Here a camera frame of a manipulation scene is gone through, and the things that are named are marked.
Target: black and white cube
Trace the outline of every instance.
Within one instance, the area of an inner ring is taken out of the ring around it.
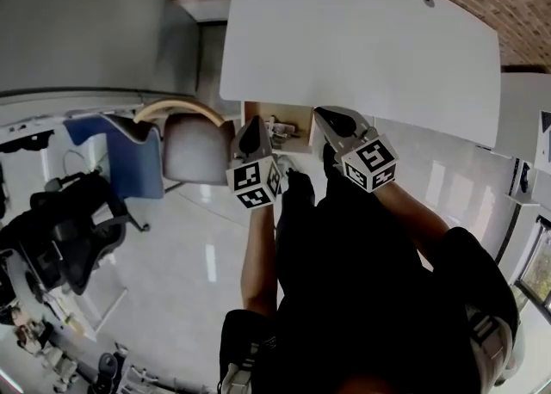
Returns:
[[[282,174],[272,156],[226,171],[227,184],[247,209],[276,202]]]
[[[397,162],[398,155],[384,135],[355,148],[342,158],[344,174],[368,192],[394,180]]]

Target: sleeve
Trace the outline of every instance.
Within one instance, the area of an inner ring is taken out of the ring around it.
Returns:
[[[244,385],[251,385],[255,392],[271,392],[275,330],[273,321],[254,311],[227,313],[220,341],[219,394],[241,392]]]
[[[478,240],[462,227],[450,229],[436,247],[434,275],[466,304],[500,317],[517,335],[518,310],[498,265]]]

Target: desk surface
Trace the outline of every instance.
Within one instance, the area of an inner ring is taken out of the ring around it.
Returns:
[[[340,105],[493,146],[498,36],[433,1],[232,0],[220,95]]]

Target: forearm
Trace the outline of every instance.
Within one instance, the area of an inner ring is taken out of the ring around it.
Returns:
[[[427,206],[411,197],[395,182],[374,192],[381,204],[406,228],[418,250],[434,267],[434,246],[449,230],[448,225]]]
[[[249,240],[241,273],[244,308],[273,317],[277,305],[276,242],[273,206],[251,212]]]

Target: person's right arm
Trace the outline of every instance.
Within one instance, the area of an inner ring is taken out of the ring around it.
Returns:
[[[390,182],[374,191],[381,204],[406,228],[421,255],[435,267],[436,245],[449,230],[448,225],[427,206]]]

